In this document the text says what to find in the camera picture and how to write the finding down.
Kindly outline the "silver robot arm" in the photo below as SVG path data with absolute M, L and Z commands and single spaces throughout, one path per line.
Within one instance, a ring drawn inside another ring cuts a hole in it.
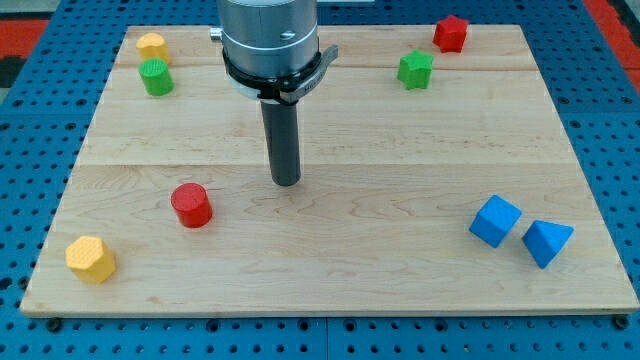
M 316 0 L 218 0 L 232 86 L 253 100 L 294 103 L 321 81 Z

